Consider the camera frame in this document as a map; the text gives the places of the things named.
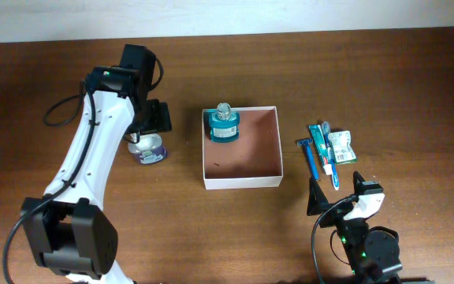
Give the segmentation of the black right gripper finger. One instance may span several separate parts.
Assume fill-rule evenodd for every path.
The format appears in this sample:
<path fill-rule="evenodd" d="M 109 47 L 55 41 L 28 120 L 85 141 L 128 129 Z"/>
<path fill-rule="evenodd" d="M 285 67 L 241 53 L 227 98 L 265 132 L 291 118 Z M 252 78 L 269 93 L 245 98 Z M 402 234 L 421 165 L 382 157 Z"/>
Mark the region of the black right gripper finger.
<path fill-rule="evenodd" d="M 309 198 L 307 216 L 320 215 L 329 208 L 329 201 L 321 190 L 318 181 L 313 177 L 309 180 Z"/>
<path fill-rule="evenodd" d="M 365 179 L 359 173 L 359 171 L 355 171 L 353 173 L 354 192 L 357 196 L 363 195 L 365 192 L 364 181 L 365 181 Z"/>

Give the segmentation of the purple pump soap bottle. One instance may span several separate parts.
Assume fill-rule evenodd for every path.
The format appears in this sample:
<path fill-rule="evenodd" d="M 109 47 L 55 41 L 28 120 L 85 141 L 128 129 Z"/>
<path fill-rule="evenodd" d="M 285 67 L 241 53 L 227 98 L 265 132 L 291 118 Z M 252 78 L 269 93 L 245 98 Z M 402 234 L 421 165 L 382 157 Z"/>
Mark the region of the purple pump soap bottle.
<path fill-rule="evenodd" d="M 138 135 L 133 133 L 128 143 L 128 150 L 141 165 L 159 163 L 167 157 L 167 150 L 157 133 Z"/>

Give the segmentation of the blue disposable razor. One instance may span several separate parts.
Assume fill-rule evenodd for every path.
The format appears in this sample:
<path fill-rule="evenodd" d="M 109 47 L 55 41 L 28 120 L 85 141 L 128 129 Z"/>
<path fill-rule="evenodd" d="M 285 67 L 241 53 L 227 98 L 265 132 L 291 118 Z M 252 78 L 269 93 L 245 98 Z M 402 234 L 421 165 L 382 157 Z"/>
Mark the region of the blue disposable razor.
<path fill-rule="evenodd" d="M 300 146 L 303 149 L 303 152 L 307 158 L 308 166 L 310 168 L 310 172 L 313 176 L 313 178 L 318 181 L 319 180 L 319 173 L 318 173 L 318 168 L 316 166 L 316 163 L 314 161 L 314 156 L 311 151 L 311 144 L 313 143 L 313 140 L 311 138 L 306 138 L 302 140 L 297 140 L 296 144 Z"/>

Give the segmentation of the teal mouthwash bottle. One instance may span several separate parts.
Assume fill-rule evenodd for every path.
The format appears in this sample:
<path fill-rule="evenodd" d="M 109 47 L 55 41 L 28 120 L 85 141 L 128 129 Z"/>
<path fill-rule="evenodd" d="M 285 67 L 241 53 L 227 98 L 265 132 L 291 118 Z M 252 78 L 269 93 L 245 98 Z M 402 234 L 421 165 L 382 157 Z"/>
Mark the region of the teal mouthwash bottle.
<path fill-rule="evenodd" d="M 219 103 L 215 109 L 208 110 L 207 122 L 213 142 L 230 143 L 239 138 L 240 114 L 228 103 Z"/>

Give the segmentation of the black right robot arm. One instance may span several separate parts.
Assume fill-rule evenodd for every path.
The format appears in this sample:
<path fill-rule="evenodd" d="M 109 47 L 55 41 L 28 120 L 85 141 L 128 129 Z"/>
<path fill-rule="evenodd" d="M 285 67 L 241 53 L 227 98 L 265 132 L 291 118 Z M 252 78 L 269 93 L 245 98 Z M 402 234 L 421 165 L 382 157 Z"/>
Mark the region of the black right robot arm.
<path fill-rule="evenodd" d="M 318 182 L 309 181 L 307 215 L 318 218 L 311 231 L 311 255 L 318 281 L 325 281 L 316 256 L 318 228 L 333 226 L 340 238 L 355 283 L 400 283 L 399 234 L 384 226 L 368 225 L 385 199 L 384 189 L 376 181 L 365 180 L 353 173 L 354 193 L 330 203 Z"/>

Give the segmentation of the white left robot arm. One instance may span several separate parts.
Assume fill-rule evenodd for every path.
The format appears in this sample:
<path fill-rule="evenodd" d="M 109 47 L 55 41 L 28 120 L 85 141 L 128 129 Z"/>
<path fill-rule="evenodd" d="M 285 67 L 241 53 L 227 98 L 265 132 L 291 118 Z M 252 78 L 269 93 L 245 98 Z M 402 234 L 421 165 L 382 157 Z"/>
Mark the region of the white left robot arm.
<path fill-rule="evenodd" d="M 103 212 L 107 178 L 122 139 L 169 132 L 166 103 L 149 99 L 163 71 L 145 46 L 127 44 L 121 60 L 96 66 L 77 96 L 80 124 L 65 160 L 40 198 L 28 197 L 7 237 L 2 266 L 7 282 L 9 247 L 23 228 L 36 264 L 73 283 L 130 283 L 116 261 L 118 234 Z"/>

